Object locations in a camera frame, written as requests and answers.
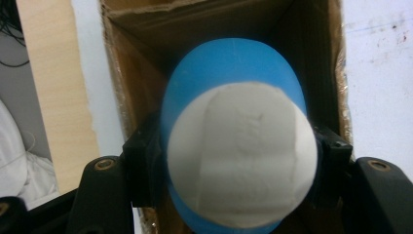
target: cardboard box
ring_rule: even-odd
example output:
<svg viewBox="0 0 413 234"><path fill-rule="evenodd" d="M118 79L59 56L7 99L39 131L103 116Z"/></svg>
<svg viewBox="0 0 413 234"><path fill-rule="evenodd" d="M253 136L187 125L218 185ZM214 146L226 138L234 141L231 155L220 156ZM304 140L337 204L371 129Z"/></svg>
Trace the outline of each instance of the cardboard box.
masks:
<svg viewBox="0 0 413 234"><path fill-rule="evenodd" d="M160 109L178 62L196 46L226 37L279 51L301 83L310 120L349 136L339 0L101 1L127 136ZM146 217L159 217L153 222L161 233L190 233L168 199L166 204L157 214L146 210Z"/></svg>

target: white lid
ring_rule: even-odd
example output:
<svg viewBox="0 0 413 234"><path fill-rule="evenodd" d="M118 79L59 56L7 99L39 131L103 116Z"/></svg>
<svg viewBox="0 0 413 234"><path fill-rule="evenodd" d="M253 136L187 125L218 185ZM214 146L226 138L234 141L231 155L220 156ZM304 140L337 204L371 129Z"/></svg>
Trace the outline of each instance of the white lid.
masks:
<svg viewBox="0 0 413 234"><path fill-rule="evenodd" d="M18 126L0 100L0 197L17 196L27 178L27 160Z"/></svg>
<svg viewBox="0 0 413 234"><path fill-rule="evenodd" d="M182 201L215 223L274 223L305 198L317 167L306 116L281 89L237 83L193 100L169 139L168 167Z"/></svg>

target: blue container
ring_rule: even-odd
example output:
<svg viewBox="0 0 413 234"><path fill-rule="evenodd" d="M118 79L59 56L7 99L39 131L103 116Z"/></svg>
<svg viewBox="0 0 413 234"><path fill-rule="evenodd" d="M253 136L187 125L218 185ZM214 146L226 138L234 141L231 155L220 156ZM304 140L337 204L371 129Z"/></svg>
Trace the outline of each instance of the blue container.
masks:
<svg viewBox="0 0 413 234"><path fill-rule="evenodd" d="M210 41L191 51L175 68L167 87L161 115L161 144L168 152L172 128L186 106L204 92L231 83L261 82L278 87L306 114L300 84L288 62L273 48L252 40ZM249 229L212 223L192 212L180 199L169 177L169 193L183 220L197 234L270 233L279 222Z"/></svg>

